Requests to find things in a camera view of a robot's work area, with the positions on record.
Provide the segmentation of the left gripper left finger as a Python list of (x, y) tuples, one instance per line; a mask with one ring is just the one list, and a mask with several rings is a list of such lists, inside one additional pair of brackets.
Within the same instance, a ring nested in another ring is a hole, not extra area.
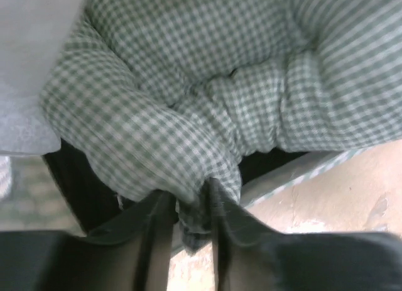
[(86, 237), (1, 232), (1, 290), (166, 290), (175, 199), (153, 192)]

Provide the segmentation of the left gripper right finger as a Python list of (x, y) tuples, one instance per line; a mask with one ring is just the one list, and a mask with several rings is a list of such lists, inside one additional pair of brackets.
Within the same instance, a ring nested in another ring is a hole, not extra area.
[(217, 290), (395, 291), (401, 240), (394, 234), (281, 233), (210, 181)]

